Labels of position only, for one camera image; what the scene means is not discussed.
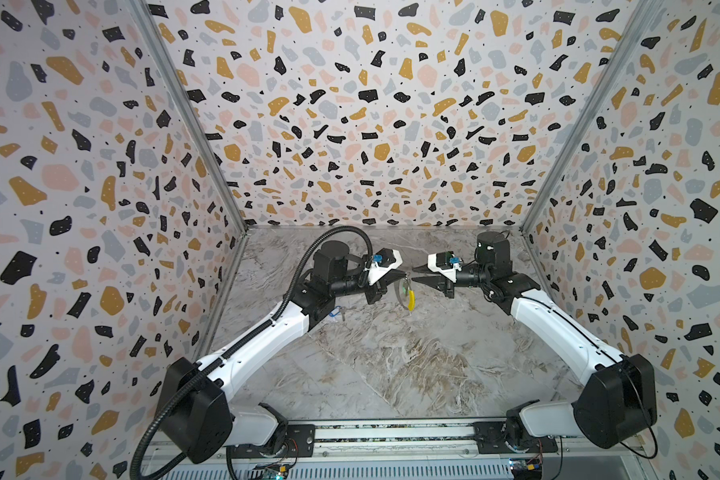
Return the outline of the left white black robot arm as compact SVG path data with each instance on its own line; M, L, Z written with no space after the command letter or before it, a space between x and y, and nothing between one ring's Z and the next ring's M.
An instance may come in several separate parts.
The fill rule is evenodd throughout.
M328 317L337 298L362 295L373 304L405 276L401 253L389 248L355 257L347 244L328 240L309 258L312 265L297 276L293 294L263 320L198 361L180 359L169 367L161 405L198 374L205 376L159 426L185 458L201 463L224 447L238 446L280 454L287 420L271 406L235 405L233 397L265 363Z

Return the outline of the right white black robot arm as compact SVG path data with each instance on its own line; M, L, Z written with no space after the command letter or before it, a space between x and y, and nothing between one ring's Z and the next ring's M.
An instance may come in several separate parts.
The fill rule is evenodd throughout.
M503 234L479 234L470 262L451 251L440 252L413 272L415 282L448 298L458 288L480 290L488 302L544 340L581 384L573 401L532 400L508 410L501 434L509 449L525 452L544 437L583 437L609 449L652 432L657 421L652 364L605 343L557 306L535 280L515 271Z

